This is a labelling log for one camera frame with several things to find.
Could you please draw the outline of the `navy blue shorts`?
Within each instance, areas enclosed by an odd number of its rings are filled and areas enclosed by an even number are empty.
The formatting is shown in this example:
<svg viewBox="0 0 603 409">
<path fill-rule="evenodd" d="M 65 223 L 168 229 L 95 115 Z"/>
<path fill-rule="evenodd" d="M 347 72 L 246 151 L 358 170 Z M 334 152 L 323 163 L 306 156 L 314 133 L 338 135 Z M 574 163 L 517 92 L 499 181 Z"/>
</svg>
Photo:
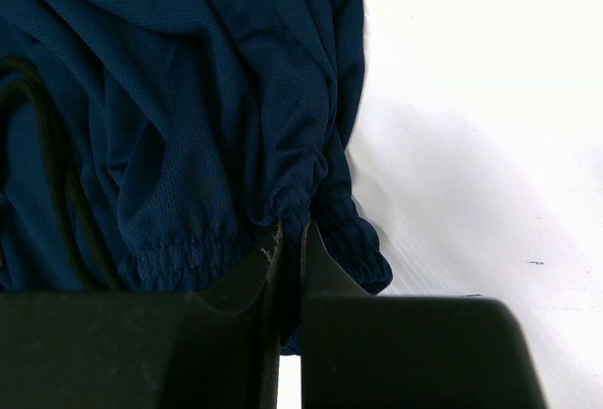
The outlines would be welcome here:
<svg viewBox="0 0 603 409">
<path fill-rule="evenodd" d="M 364 0 L 1 0 L 1 287 L 198 291 L 278 227 L 393 278 L 351 194 Z"/>
</svg>

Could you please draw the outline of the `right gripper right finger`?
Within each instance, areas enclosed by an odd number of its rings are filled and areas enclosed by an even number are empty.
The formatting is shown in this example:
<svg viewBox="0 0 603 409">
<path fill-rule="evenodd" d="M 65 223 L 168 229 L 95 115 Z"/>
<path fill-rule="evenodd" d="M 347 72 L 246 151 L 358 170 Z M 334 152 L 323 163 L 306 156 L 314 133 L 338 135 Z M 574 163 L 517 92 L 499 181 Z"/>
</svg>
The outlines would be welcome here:
<svg viewBox="0 0 603 409">
<path fill-rule="evenodd" d="M 483 297 L 373 296 L 327 253 L 301 253 L 301 402 L 306 408 L 543 408 L 522 329 Z"/>
</svg>

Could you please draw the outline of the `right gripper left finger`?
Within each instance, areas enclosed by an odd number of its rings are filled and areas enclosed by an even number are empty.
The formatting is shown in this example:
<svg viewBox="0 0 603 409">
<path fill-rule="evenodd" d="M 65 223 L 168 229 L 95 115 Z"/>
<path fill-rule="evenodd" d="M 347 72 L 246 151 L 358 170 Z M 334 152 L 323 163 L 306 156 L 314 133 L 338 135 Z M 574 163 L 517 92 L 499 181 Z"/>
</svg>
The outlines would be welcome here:
<svg viewBox="0 0 603 409">
<path fill-rule="evenodd" d="M 272 408 L 282 229 L 200 292 L 5 293 L 5 408 Z"/>
</svg>

